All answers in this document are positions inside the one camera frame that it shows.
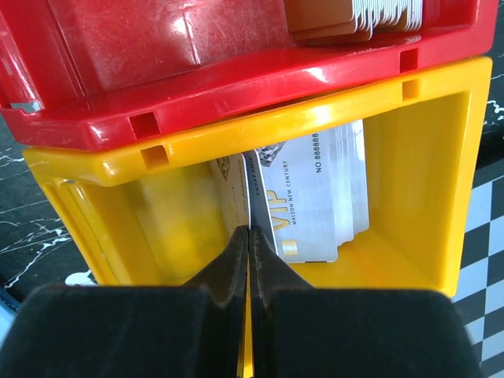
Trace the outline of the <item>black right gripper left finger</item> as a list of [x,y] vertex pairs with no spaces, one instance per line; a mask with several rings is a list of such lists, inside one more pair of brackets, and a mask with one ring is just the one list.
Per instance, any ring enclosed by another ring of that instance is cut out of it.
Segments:
[[4,377],[241,377],[248,229],[180,286],[45,286],[1,348]]

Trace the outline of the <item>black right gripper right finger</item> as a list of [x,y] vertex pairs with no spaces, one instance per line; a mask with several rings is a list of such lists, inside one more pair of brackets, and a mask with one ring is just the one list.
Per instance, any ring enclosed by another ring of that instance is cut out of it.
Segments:
[[256,377],[480,377],[456,309],[426,290],[313,287],[249,232]]

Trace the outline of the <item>white VIP credit card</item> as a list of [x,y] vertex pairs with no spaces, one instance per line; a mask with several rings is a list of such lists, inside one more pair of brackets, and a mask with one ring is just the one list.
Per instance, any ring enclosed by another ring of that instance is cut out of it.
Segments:
[[258,153],[247,151],[209,163],[228,234],[238,226],[258,226],[269,241],[273,228]]

